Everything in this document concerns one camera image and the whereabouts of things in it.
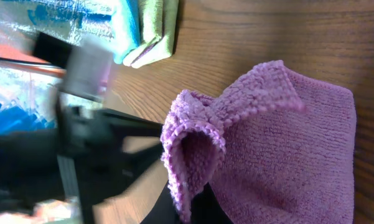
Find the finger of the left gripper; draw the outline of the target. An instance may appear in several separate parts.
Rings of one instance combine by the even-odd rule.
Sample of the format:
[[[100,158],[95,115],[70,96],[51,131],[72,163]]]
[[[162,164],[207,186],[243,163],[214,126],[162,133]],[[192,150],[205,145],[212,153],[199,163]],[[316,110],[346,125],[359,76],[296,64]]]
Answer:
[[[126,191],[137,181],[163,151],[162,144],[156,144],[141,151],[128,153],[117,152],[109,159],[110,180],[105,190],[105,198],[114,197]]]
[[[93,137],[118,139],[127,136],[159,137],[162,124],[112,109],[96,110],[93,114]]]

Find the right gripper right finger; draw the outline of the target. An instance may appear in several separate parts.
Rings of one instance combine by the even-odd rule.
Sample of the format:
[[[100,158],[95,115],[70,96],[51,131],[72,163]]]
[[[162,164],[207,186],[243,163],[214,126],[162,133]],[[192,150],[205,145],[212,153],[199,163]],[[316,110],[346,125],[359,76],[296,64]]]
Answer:
[[[192,224],[233,224],[217,202],[209,184],[193,198],[191,215]]]

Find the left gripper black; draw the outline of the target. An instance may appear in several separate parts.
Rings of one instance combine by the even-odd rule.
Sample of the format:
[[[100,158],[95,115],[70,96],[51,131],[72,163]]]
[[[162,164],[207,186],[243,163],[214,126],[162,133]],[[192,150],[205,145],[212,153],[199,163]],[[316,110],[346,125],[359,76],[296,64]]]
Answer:
[[[124,187],[114,162],[121,154],[124,113],[57,107],[58,126],[0,135],[0,213],[30,214],[47,199],[76,197],[83,215]]]

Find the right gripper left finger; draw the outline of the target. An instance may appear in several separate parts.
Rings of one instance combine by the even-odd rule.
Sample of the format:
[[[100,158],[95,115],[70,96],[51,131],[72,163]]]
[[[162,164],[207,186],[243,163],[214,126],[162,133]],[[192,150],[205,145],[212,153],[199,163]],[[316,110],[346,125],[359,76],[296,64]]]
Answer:
[[[175,210],[171,193],[165,184],[152,210],[140,224],[181,224],[178,213]]]

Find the purple microfibre cloth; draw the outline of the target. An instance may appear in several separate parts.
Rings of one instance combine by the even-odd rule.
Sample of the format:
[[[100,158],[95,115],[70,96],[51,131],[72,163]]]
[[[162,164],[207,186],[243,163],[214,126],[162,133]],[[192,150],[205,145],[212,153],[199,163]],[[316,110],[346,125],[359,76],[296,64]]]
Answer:
[[[356,122],[350,90],[280,60],[217,98],[182,91],[161,134],[181,221],[209,185],[233,223],[352,223]]]

